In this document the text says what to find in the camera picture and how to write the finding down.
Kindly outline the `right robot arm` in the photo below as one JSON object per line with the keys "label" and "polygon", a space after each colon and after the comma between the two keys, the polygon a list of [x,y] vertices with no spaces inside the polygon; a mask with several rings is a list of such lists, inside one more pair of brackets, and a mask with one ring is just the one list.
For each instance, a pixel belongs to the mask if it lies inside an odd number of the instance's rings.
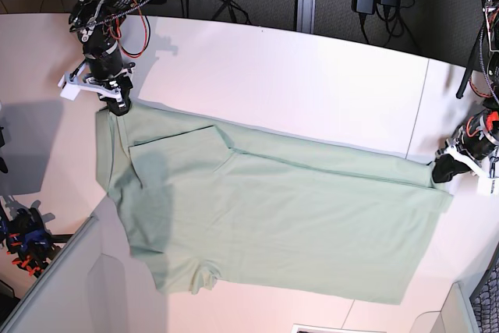
{"label": "right robot arm", "polygon": [[151,0],[79,0],[69,16],[69,31],[82,44],[83,61],[66,73],[58,85],[61,96],[75,100],[81,91],[98,95],[116,115],[127,113],[133,88],[134,62],[124,62],[120,25],[126,16],[139,11]]}

